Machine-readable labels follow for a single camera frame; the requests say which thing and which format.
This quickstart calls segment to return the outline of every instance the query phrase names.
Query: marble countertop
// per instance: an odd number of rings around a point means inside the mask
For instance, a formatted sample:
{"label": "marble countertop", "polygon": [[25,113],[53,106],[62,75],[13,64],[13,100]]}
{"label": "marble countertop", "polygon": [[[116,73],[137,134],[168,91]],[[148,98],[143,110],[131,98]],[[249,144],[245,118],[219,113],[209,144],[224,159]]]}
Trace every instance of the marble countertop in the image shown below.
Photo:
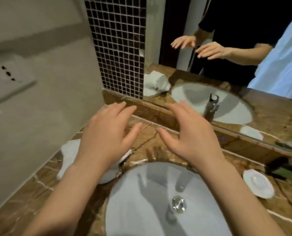
{"label": "marble countertop", "polygon": [[[275,145],[276,140],[292,140],[292,99],[235,86],[228,82],[209,79],[203,75],[192,74],[159,64],[149,65],[147,73],[149,74],[153,70],[167,76],[172,86],[184,82],[197,82],[227,90],[237,95],[254,111],[254,120],[246,125],[260,131],[263,135],[263,142]],[[169,93],[154,95],[153,97],[144,96],[143,99],[160,106],[165,106],[165,103],[175,102]],[[213,121],[213,125],[234,132],[239,132],[243,126],[241,124],[227,124],[216,121]]]}
{"label": "marble countertop", "polygon": [[[139,118],[132,117],[126,132]],[[123,166],[123,172],[147,162],[171,162],[184,167],[187,163],[169,152],[156,132],[155,123],[142,121],[142,132],[133,145],[133,152]],[[175,131],[170,133],[177,137]],[[73,139],[81,138],[77,133]],[[240,174],[246,169],[255,169],[263,173],[263,165],[246,160],[237,154],[224,150],[225,158],[234,164]],[[30,178],[1,208],[0,236],[19,236],[29,222],[38,214],[41,207],[58,184],[56,175],[62,167],[63,157],[59,151],[32,178]],[[292,180],[281,181],[268,176],[273,184],[276,196],[272,199],[259,199],[269,214],[288,236],[292,236]],[[105,212],[108,197],[118,179],[98,185],[90,198],[79,221],[75,235],[105,235]]]}

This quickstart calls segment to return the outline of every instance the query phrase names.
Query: reflected countertop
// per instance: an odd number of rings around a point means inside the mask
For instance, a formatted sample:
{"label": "reflected countertop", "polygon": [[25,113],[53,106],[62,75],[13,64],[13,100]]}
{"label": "reflected countertop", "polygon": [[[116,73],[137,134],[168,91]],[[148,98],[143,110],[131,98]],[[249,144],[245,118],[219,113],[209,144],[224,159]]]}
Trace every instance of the reflected countertop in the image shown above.
{"label": "reflected countertop", "polygon": [[[235,86],[228,82],[210,79],[203,75],[197,75],[159,64],[149,65],[147,73],[149,74],[153,70],[168,77],[169,83],[171,83],[172,86],[185,82],[202,83],[226,90],[231,94],[238,96],[253,110],[253,121],[245,125],[260,131],[265,143],[275,145],[276,140],[292,140],[292,99],[246,87]],[[175,102],[169,93],[150,97],[144,96],[143,99],[160,106],[165,106],[166,103]],[[245,126],[217,121],[213,121],[213,125],[234,132],[240,132],[241,128]]]}
{"label": "reflected countertop", "polygon": [[[126,132],[140,119],[132,117]],[[132,154],[124,164],[123,172],[147,163],[170,162],[187,167],[187,163],[169,152],[156,132],[157,124],[143,121],[142,131],[132,148]],[[175,131],[170,131],[177,138]],[[81,138],[77,133],[73,139]],[[225,158],[231,162],[238,172],[255,169],[263,173],[261,164],[240,158],[224,151]],[[1,208],[0,208],[0,236],[19,236],[29,222],[39,213],[41,207],[55,190],[58,184],[56,175],[62,167],[63,157],[59,151],[33,177],[31,177]],[[105,213],[112,187],[119,178],[98,185],[90,198],[85,211],[79,221],[75,235],[106,235]],[[288,236],[292,236],[292,180],[281,181],[268,176],[275,189],[276,197],[265,200],[259,199],[270,215],[280,225]]]}

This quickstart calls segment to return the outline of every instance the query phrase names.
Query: blue-white curtain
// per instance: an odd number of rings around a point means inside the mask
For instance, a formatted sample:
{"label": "blue-white curtain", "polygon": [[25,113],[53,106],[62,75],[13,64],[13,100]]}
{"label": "blue-white curtain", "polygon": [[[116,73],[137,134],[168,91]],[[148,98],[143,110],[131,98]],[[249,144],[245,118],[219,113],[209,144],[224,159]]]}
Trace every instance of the blue-white curtain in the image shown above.
{"label": "blue-white curtain", "polygon": [[258,66],[249,88],[292,98],[292,22]]}

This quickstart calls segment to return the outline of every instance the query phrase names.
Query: outlet cover plate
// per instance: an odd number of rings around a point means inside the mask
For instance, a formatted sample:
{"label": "outlet cover plate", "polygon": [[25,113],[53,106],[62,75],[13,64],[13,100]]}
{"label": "outlet cover plate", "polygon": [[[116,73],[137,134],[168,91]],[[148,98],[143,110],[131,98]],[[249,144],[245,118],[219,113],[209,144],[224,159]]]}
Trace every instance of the outlet cover plate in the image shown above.
{"label": "outlet cover plate", "polygon": [[32,86],[36,78],[25,65],[22,56],[0,54],[0,102]]}

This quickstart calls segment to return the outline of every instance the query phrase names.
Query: sink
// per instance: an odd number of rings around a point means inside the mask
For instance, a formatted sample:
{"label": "sink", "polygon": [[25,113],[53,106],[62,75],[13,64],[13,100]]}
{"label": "sink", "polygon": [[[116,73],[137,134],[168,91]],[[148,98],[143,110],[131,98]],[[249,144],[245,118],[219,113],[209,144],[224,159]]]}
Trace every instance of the sink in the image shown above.
{"label": "sink", "polygon": [[[184,200],[183,212],[173,199]],[[184,167],[147,163],[123,175],[110,193],[108,236],[231,236],[213,195],[199,176]]]}
{"label": "sink", "polygon": [[214,121],[231,124],[247,124],[252,121],[252,110],[246,103],[224,90],[199,83],[184,83],[176,85],[171,91],[171,96],[176,102],[183,100],[203,114],[211,93],[219,96],[220,103]]}

